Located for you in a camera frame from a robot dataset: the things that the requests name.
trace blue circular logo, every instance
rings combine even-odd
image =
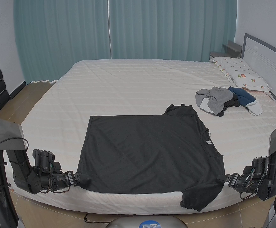
[[[157,221],[147,220],[142,222],[139,228],[162,228],[162,227]]]

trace mattress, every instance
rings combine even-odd
[[[226,174],[242,173],[255,157],[268,154],[271,132],[276,128],[276,103],[270,95],[251,92],[263,108],[260,116],[244,107],[228,108],[223,117],[199,109],[196,91],[229,87],[224,74],[211,62],[175,60],[90,60],[80,61],[40,99],[22,123],[29,141],[31,165],[33,149],[49,150],[62,171],[77,170],[80,151],[91,115],[156,115],[170,104],[193,105],[209,128],[211,139],[224,155]],[[7,179],[15,192],[56,207],[107,214],[184,214],[181,192],[160,194],[104,194],[71,187],[64,194],[30,194],[13,181],[6,166]],[[202,212],[221,209],[241,201],[239,193],[225,183],[220,194]]]

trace curtain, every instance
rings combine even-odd
[[[208,61],[236,14],[237,0],[109,0],[111,57]]]
[[[55,80],[80,60],[111,58],[107,0],[14,0],[27,83]]]

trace floral pillow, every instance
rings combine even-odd
[[[243,59],[215,57],[210,61],[215,63],[234,87],[269,92],[270,87],[265,79],[253,72]]]

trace white wall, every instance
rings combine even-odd
[[[276,0],[237,0],[234,42],[243,45],[245,33],[276,47]]]
[[[9,94],[25,81],[15,44],[13,0],[0,0],[0,69]]]

